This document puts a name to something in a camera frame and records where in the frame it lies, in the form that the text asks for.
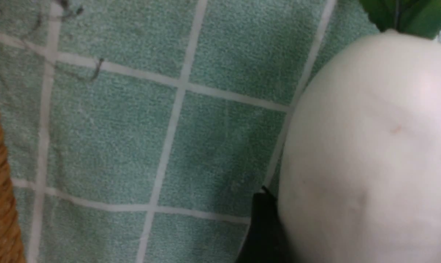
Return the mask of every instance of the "green towel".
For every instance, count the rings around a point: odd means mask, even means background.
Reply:
[[[28,262],[233,262],[294,94],[374,33],[355,0],[0,0]]]

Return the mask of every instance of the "blemish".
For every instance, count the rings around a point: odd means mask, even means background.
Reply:
[[[401,130],[402,130],[402,126],[397,125],[397,127],[394,129],[391,129],[390,132],[391,132],[391,134],[398,134],[398,133],[400,133]]]

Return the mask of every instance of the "black object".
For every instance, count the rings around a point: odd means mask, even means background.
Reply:
[[[251,225],[235,263],[296,263],[277,213],[277,199],[267,188],[252,198]]]

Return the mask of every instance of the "white radish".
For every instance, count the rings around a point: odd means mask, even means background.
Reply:
[[[304,263],[441,263],[441,44],[364,37],[309,84],[279,215]]]

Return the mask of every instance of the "radish leaf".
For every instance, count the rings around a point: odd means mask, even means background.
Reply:
[[[433,39],[441,31],[441,0],[360,0],[369,20],[381,32]]]

